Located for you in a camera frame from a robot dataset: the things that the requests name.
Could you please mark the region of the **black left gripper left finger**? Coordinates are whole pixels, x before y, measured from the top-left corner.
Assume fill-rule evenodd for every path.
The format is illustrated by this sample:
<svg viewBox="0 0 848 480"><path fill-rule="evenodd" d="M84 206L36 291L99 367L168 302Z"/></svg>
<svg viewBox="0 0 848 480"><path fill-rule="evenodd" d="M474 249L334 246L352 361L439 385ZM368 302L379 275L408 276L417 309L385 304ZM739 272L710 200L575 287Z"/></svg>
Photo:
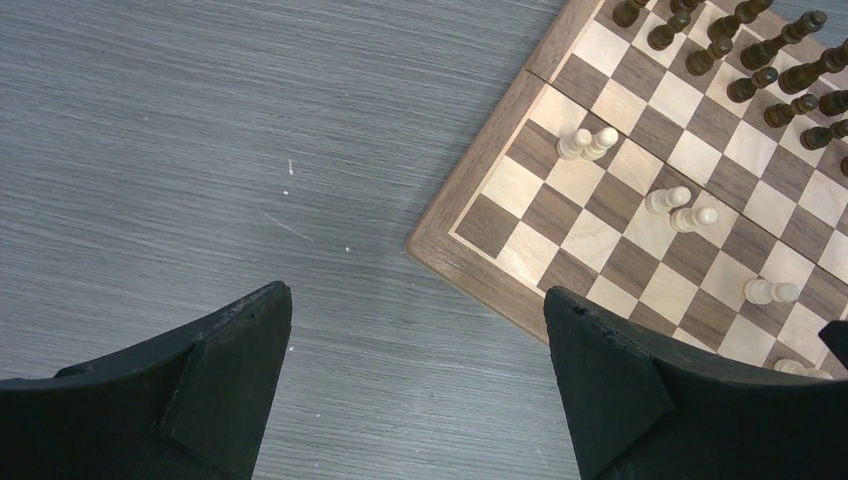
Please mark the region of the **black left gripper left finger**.
<svg viewBox="0 0 848 480"><path fill-rule="evenodd" d="M5 479L249 479L292 328L271 282L49 378L1 383Z"/></svg>

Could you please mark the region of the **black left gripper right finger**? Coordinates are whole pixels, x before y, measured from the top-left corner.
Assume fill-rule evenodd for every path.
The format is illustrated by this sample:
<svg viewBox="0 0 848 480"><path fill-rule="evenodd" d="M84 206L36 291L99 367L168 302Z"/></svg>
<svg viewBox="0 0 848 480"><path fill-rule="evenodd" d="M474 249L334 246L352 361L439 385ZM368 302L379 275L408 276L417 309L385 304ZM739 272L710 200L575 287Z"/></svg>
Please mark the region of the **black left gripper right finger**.
<svg viewBox="0 0 848 480"><path fill-rule="evenodd" d="M584 479L843 479L847 384L728 359L555 286L543 313Z"/></svg>

